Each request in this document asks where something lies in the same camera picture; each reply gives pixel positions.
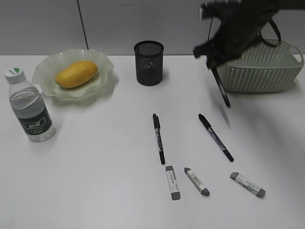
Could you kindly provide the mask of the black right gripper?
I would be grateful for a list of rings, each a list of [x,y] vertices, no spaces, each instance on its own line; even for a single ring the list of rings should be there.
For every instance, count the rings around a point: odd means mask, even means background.
[[[228,61],[238,59],[250,47],[264,43],[277,47],[281,33],[273,20],[280,10],[303,10],[303,0],[242,0],[204,3],[201,17],[217,17],[221,25],[213,38],[195,46],[195,58],[207,57],[207,68],[216,68]],[[277,43],[271,44],[262,37],[261,29],[269,23],[277,36]]]

